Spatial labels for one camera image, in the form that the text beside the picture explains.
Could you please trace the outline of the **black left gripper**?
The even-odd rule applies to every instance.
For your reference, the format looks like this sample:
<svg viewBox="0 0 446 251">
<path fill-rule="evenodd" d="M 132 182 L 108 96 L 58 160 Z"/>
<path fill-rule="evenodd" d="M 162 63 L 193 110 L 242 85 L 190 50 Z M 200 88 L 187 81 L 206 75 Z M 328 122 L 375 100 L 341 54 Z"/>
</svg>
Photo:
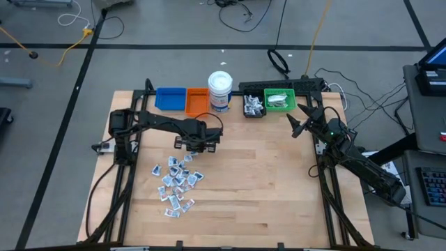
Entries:
<svg viewBox="0 0 446 251">
<path fill-rule="evenodd" d="M 174 140 L 174 148 L 182 149 L 182 145 L 186 146 L 187 151 L 202 153 L 204 150 L 209 153 L 214 153 L 216 151 L 215 142 L 207 142 L 204 139 L 195 139 L 190 137 L 176 136 Z"/>
</svg>

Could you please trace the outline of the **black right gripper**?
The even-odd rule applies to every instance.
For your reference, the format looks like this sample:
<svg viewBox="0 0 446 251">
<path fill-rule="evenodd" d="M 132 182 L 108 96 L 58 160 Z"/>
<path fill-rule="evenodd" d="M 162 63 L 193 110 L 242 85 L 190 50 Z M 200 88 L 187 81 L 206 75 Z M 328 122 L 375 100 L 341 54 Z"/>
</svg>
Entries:
<svg viewBox="0 0 446 251">
<path fill-rule="evenodd" d="M 305 130 L 315 135 L 325 135 L 328 132 L 323 108 L 308 107 L 300 103 L 298 103 L 298 107 L 308 116 Z M 290 114 L 286 116 L 292 127 L 292 138 L 297 138 L 304 130 L 304 126 Z"/>
</svg>

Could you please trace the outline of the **white disinfecting wipes canister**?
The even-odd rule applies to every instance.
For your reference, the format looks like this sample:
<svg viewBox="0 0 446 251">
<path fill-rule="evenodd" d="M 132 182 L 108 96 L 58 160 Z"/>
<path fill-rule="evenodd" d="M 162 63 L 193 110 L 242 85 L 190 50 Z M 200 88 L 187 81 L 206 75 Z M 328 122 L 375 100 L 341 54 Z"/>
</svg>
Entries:
<svg viewBox="0 0 446 251">
<path fill-rule="evenodd" d="M 229 110 L 232 97 L 233 79 L 224 71 L 215 71 L 208 78 L 211 108 L 219 113 Z"/>
</svg>

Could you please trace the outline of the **green plastic basket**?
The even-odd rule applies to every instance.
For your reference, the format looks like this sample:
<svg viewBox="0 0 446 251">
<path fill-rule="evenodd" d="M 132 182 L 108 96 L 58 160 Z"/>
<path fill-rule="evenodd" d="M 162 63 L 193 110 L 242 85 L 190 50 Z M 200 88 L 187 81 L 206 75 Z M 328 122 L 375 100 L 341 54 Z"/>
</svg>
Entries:
<svg viewBox="0 0 446 251">
<path fill-rule="evenodd" d="M 288 107 L 285 108 L 279 108 L 279 107 L 270 107 L 268 97 L 271 95 L 281 94 L 285 93 L 287 95 L 286 103 L 288 104 Z M 265 89 L 264 90 L 264 98 L 266 102 L 266 109 L 269 112 L 289 112 L 292 109 L 295 109 L 297 107 L 296 101 L 295 101 L 295 92 L 293 89 Z"/>
</svg>

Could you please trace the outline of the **black perforated tray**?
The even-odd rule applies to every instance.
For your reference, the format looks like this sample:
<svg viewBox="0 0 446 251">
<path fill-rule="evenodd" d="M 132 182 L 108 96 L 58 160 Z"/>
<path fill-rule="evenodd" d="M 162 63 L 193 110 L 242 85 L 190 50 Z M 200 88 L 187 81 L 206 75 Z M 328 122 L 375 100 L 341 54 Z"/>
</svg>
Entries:
<svg viewBox="0 0 446 251">
<path fill-rule="evenodd" d="M 259 82 L 240 82 L 240 91 L 248 89 L 293 89 L 296 93 L 322 91 L 325 82 L 322 78 L 285 79 Z"/>
</svg>

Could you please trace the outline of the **orange plastic basket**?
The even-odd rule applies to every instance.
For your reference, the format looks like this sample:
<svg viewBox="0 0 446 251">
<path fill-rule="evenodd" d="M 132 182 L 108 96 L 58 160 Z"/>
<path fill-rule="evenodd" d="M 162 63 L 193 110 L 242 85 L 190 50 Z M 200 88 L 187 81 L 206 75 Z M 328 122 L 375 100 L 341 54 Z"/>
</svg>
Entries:
<svg viewBox="0 0 446 251">
<path fill-rule="evenodd" d="M 209 110 L 207 88 L 188 88 L 186 93 L 185 113 L 188 116 L 198 116 Z"/>
</svg>

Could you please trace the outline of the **black plastic basket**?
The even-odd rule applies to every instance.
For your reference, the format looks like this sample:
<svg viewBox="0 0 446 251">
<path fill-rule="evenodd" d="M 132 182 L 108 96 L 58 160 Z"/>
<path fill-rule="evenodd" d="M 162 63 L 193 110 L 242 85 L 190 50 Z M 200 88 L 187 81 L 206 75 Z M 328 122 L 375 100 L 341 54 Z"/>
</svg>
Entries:
<svg viewBox="0 0 446 251">
<path fill-rule="evenodd" d="M 259 97 L 259 100 L 263 103 L 263 105 L 262 105 L 263 106 L 263 113 L 262 114 L 260 114 L 258 116 L 247 116 L 245 114 L 245 109 L 247 108 L 247 107 L 244 106 L 245 99 L 249 95 L 258 96 Z M 254 105 L 254 102 L 253 102 L 252 108 L 258 109 L 258 107 Z M 243 115 L 246 118 L 262 118 L 262 117 L 264 117 L 266 115 L 266 113 L 267 113 L 267 111 L 266 111 L 266 102 L 265 102 L 265 98 L 264 98 L 264 91 L 263 91 L 263 89 L 245 89 L 243 91 Z"/>
</svg>

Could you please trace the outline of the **blue plastic basket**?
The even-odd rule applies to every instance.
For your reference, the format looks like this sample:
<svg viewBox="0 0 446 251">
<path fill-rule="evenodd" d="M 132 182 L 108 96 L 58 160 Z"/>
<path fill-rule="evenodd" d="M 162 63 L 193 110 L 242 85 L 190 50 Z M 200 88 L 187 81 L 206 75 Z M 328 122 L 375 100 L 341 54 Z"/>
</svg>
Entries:
<svg viewBox="0 0 446 251">
<path fill-rule="evenodd" d="M 183 111 L 187 89 L 183 87 L 161 87 L 156 90 L 155 106 L 161 110 Z"/>
</svg>

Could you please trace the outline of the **black desk bar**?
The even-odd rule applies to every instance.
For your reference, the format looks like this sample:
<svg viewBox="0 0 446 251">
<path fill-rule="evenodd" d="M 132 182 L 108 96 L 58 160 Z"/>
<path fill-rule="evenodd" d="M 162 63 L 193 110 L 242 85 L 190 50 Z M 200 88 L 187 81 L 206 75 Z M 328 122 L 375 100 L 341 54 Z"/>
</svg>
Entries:
<svg viewBox="0 0 446 251">
<path fill-rule="evenodd" d="M 402 156 L 404 151 L 416 151 L 418 149 L 416 134 L 412 133 L 389 145 L 388 147 L 381 149 L 377 153 L 372 154 L 368 157 L 368 159 L 377 165 L 384 165 L 385 163 L 391 162 Z"/>
</svg>

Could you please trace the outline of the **grey desk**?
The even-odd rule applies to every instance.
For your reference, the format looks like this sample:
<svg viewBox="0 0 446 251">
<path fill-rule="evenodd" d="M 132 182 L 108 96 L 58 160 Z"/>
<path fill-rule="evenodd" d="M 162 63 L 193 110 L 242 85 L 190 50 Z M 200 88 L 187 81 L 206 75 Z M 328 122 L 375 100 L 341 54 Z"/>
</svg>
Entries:
<svg viewBox="0 0 446 251">
<path fill-rule="evenodd" d="M 446 132 L 446 96 L 423 96 L 415 80 L 417 74 L 415 66 L 403 67 L 418 148 L 446 155 L 446 142 L 440 139 Z"/>
<path fill-rule="evenodd" d="M 412 211 L 417 233 L 446 240 L 446 207 L 428 206 L 424 200 L 416 167 L 446 167 L 446 155 L 405 151 L 403 166 L 410 186 Z"/>
</svg>

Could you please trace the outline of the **black laptop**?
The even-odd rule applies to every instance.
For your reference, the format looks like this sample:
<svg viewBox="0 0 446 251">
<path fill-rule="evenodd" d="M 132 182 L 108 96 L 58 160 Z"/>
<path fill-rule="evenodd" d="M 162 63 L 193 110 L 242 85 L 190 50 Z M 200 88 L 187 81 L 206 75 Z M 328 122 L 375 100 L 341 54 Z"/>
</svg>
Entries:
<svg viewBox="0 0 446 251">
<path fill-rule="evenodd" d="M 417 69 L 415 80 L 423 96 L 446 96 L 446 44 L 429 52 Z"/>
</svg>

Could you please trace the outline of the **black keyboard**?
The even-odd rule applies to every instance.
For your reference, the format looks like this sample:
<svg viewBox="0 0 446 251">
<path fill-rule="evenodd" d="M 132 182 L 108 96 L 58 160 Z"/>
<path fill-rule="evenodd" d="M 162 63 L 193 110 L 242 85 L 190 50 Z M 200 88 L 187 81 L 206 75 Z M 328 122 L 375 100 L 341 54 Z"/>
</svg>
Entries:
<svg viewBox="0 0 446 251">
<path fill-rule="evenodd" d="M 426 204 L 446 207 L 446 167 L 416 167 L 415 171 Z"/>
</svg>

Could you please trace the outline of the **grey cart leg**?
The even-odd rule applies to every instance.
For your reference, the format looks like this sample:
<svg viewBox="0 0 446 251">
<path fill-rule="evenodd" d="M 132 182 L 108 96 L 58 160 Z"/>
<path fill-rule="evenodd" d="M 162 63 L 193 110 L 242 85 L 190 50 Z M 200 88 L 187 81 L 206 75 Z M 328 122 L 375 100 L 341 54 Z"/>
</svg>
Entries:
<svg viewBox="0 0 446 251">
<path fill-rule="evenodd" d="M 0 77 L 0 86 L 14 86 L 31 89 L 33 87 L 30 79 L 14 78 L 14 77 Z"/>
</svg>

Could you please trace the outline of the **black caster base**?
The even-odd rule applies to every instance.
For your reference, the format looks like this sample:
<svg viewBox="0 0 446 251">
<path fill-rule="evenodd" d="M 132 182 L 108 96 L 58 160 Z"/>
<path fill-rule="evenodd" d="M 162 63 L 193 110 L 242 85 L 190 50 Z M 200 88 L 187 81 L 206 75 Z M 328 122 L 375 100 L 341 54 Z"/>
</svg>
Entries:
<svg viewBox="0 0 446 251">
<path fill-rule="evenodd" d="M 12 110 L 7 107 L 0 107 L 0 127 L 9 125 L 13 121 Z"/>
</svg>

